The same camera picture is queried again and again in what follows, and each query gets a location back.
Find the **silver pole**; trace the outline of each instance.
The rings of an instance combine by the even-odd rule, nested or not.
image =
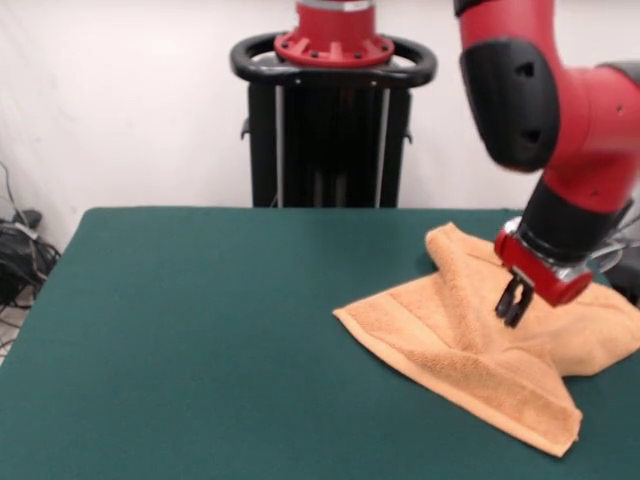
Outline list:
[[[387,129],[389,127],[389,104],[391,90],[382,93],[382,114],[380,115],[380,140],[378,143],[378,178],[376,180],[376,208],[382,203],[382,178],[384,176],[384,157],[387,151]]]
[[[276,159],[278,208],[284,207],[284,87],[276,87]]]

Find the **black handle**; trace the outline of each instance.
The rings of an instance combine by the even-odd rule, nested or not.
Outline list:
[[[338,86],[374,88],[414,88],[426,85],[435,77],[438,61],[427,47],[403,38],[389,37],[395,53],[415,65],[379,65],[368,68],[301,67],[288,62],[274,64],[254,62],[253,58],[274,51],[279,33],[247,38],[231,50],[231,68],[243,80],[281,86]]]

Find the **metal rod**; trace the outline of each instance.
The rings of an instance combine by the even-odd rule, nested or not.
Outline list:
[[[382,92],[382,114],[380,115],[380,139],[378,143],[378,177],[376,179],[376,208],[382,204],[382,180],[384,178],[384,159],[387,152],[387,129],[389,127],[389,104],[391,90]]]
[[[284,208],[284,87],[276,87],[276,161],[278,208]]]
[[[298,0],[298,3],[318,10],[338,10],[343,12],[360,12],[375,5],[374,0],[353,0],[351,2],[335,0]]]

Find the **orange towel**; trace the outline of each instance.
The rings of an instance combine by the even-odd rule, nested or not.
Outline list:
[[[578,439],[582,413],[562,377],[594,375],[638,350],[640,312],[594,284],[555,310],[536,298],[512,330],[494,314],[510,275],[489,242],[450,224],[427,235],[427,249],[438,273],[335,315],[399,372],[521,441],[563,456]]]

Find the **red joint cover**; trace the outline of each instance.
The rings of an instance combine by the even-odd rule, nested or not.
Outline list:
[[[505,230],[498,234],[495,252],[509,269],[517,269],[533,282],[536,293],[552,307],[571,303],[582,294],[593,279],[593,275],[584,273],[570,282],[564,282],[545,262],[525,247],[518,238]]]
[[[382,65],[393,41],[376,34],[373,0],[298,0],[293,32],[279,35],[275,50],[291,63],[323,68]]]

